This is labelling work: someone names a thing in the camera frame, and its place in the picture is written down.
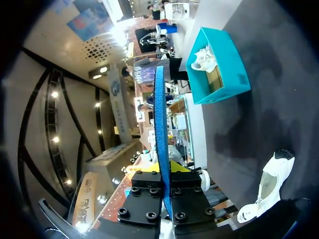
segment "bolt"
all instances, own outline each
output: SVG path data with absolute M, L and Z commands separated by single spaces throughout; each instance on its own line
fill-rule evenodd
M 154 219 L 156 219 L 158 217 L 158 215 L 154 212 L 148 212 L 146 213 L 146 218 L 150 221 L 153 221 Z
M 141 194 L 141 191 L 138 187 L 131 188 L 131 192 L 133 195 L 136 195 L 136 196 Z
M 150 189 L 150 194 L 151 194 L 151 196 L 158 196 L 159 195 L 159 191 L 156 188 L 151 188 Z
M 200 188 L 200 187 L 194 187 L 194 191 L 195 191 L 196 193 L 199 193 L 199 192 L 201 192 L 201 188 Z
M 176 213 L 175 214 L 175 219 L 176 219 L 177 222 L 185 221 L 186 213 L 183 213 L 183 212 Z
M 206 209 L 205 209 L 205 214 L 206 214 L 206 215 L 209 215 L 209 216 L 214 215 L 214 214 L 215 214 L 215 209 L 213 209 L 213 208 L 206 208 Z
M 126 208 L 119 208 L 118 215 L 124 218 L 128 218 L 130 216 L 130 213 L 129 210 L 127 210 Z

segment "curved black wall frame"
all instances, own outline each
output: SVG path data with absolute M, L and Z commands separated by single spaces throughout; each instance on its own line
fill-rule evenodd
M 73 73 L 71 73 L 71 72 L 69 72 L 69 71 L 63 69 L 62 67 L 59 67 L 58 65 L 55 65 L 54 63 L 52 63 L 52 62 L 50 62 L 50 61 L 44 59 L 43 57 L 41 57 L 41 56 L 35 54 L 34 52 L 32 52 L 32 51 L 30 51 L 30 50 L 28 50 L 28 49 L 26 49 L 26 48 L 24 48 L 24 47 L 22 47 L 21 50 L 22 50 L 27 56 L 31 57 L 33 60 L 35 60 L 36 62 L 38 62 L 40 65 L 42 65 L 42 66 L 45 67 L 45 68 L 56 69 L 56 70 L 62 72 L 65 77 L 68 77 L 68 78 L 70 78 L 70 79 L 72 79 L 72 80 L 75 80 L 75 81 L 78 81 L 78 82 L 82 82 L 82 83 L 84 83 L 84 84 L 87 84 L 87 85 L 90 85 L 90 86 L 94 86 L 94 87 L 99 88 L 98 86 L 96 86 L 96 85 L 94 85 L 94 84 L 92 84 L 92 83 L 90 83 L 90 82 L 88 82 L 88 81 L 83 80 L 81 77 L 78 77 L 78 76 L 74 75 Z M 110 96 L 110 93 L 107 92 L 106 90 L 103 90 L 102 88 L 99 88 L 99 89 L 100 89 L 101 91 L 103 91 L 105 94 L 107 94 L 108 96 Z
M 72 200 L 74 194 L 74 189 L 71 185 L 66 182 L 70 179 L 67 167 L 62 159 L 62 154 L 59 149 L 59 144 L 52 141 L 52 139 L 58 136 L 57 133 L 57 122 L 56 122 L 56 98 L 51 94 L 57 90 L 59 85 L 59 78 L 61 78 L 62 73 L 53 70 L 51 76 L 49 77 L 46 96 L 45 96 L 45 108 L 44 108 L 44 121 L 45 121 L 45 134 L 46 141 L 49 150 L 49 156 L 52 162 L 52 166 L 58 182 L 65 193 L 69 201 Z
M 80 132 L 81 137 L 83 137 L 83 141 L 86 144 L 86 146 L 88 147 L 88 150 L 90 151 L 91 155 L 93 157 L 96 157 L 97 154 L 94 152 L 94 149 L 93 149 L 92 145 L 90 144 L 88 138 L 85 135 L 85 132 L 84 132 L 82 126 L 80 125 L 80 122 L 79 122 L 78 118 L 76 117 L 76 114 L 74 112 L 74 109 L 73 109 L 71 101 L 70 101 L 70 98 L 69 98 L 68 93 L 67 93 L 66 88 L 65 88 L 65 82 L 64 82 L 63 75 L 60 78 L 60 83 L 61 83 L 61 88 L 62 88 L 62 92 L 63 92 L 64 98 L 65 98 L 65 103 L 66 103 L 66 106 L 69 109 L 69 112 L 71 114 L 73 122 L 75 123 L 75 126 L 78 129 L 78 131 Z
M 31 96 L 27 102 L 26 108 L 23 113 L 22 122 L 20 126 L 19 132 L 19 139 L 18 139 L 18 150 L 17 150 L 17 167 L 18 167 L 18 178 L 19 184 L 21 188 L 21 193 L 23 199 L 27 203 L 29 209 L 34 214 L 31 200 L 29 197 L 29 193 L 27 190 L 27 185 L 25 181 L 25 171 L 24 171 L 24 163 L 26 163 L 27 167 L 36 178 L 36 180 L 44 187 L 44 189 L 59 203 L 61 203 L 65 207 L 69 207 L 69 202 L 67 202 L 45 179 L 45 177 L 41 174 L 41 172 L 35 166 L 32 158 L 30 157 L 27 149 L 25 148 L 25 138 L 26 138 L 26 131 L 28 122 L 30 119 L 32 107 L 34 105 L 35 99 L 39 93 L 40 88 L 42 87 L 43 83 L 45 82 L 46 78 L 49 76 L 50 70 L 46 69 L 43 74 L 41 75 L 39 81 L 36 83 Z
M 83 159 L 84 141 L 83 137 L 80 137 L 80 143 L 78 148 L 78 156 L 76 161 L 76 185 L 79 184 L 82 175 L 82 159 Z
M 95 88 L 95 101 L 100 102 L 100 89 L 97 87 Z M 98 128 L 98 130 L 102 131 L 101 107 L 95 107 L 95 118 L 96 118 L 96 127 Z M 105 151 L 103 131 L 101 134 L 98 133 L 98 137 L 99 137 L 101 151 L 103 152 Z

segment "black screw head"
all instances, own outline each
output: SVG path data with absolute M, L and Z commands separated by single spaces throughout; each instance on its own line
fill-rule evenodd
M 176 219 L 177 222 L 185 221 L 186 213 L 183 213 L 183 212 L 175 213 L 175 219 Z
M 194 187 L 194 191 L 195 191 L 196 193 L 199 193 L 199 192 L 201 192 L 201 188 L 200 188 L 200 187 Z
M 215 214 L 215 209 L 213 209 L 213 208 L 206 208 L 206 209 L 205 209 L 205 214 L 206 214 L 206 215 L 209 215 L 209 216 L 214 215 L 214 214 Z
M 154 212 L 148 212 L 146 213 L 146 218 L 150 221 L 155 220 L 158 217 L 158 215 Z
M 140 195 L 141 194 L 141 191 L 138 187 L 131 188 L 131 192 L 133 195 Z
M 118 215 L 124 218 L 128 218 L 130 216 L 130 213 L 129 210 L 127 210 L 126 208 L 119 208 Z
M 158 196 L 159 195 L 159 191 L 156 188 L 151 188 L 150 189 L 150 194 L 151 194 L 151 196 Z
M 174 193 L 175 193 L 175 195 L 180 196 L 180 195 L 183 194 L 183 191 L 182 191 L 180 188 L 176 188 L 176 189 L 174 190 Z

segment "blue bin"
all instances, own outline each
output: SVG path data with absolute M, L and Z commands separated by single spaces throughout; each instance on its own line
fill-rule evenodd
M 195 53 L 209 44 L 217 61 L 223 87 L 209 90 L 205 71 L 195 71 L 191 64 L 196 60 Z M 186 63 L 195 104 L 209 104 L 250 90 L 250 83 L 240 55 L 226 31 L 202 27 L 195 40 Z
M 175 25 L 168 25 L 166 22 L 162 22 L 158 24 L 159 29 L 166 29 L 168 34 L 176 33 L 177 27 Z

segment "white shoe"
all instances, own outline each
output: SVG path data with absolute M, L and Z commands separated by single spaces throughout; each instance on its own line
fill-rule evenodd
M 263 169 L 257 201 L 242 207 L 237 215 L 239 223 L 245 223 L 280 201 L 279 190 L 293 168 L 295 157 L 285 149 L 278 150 Z
M 211 73 L 217 66 L 216 58 L 207 45 L 195 53 L 196 61 L 191 64 L 193 70 Z

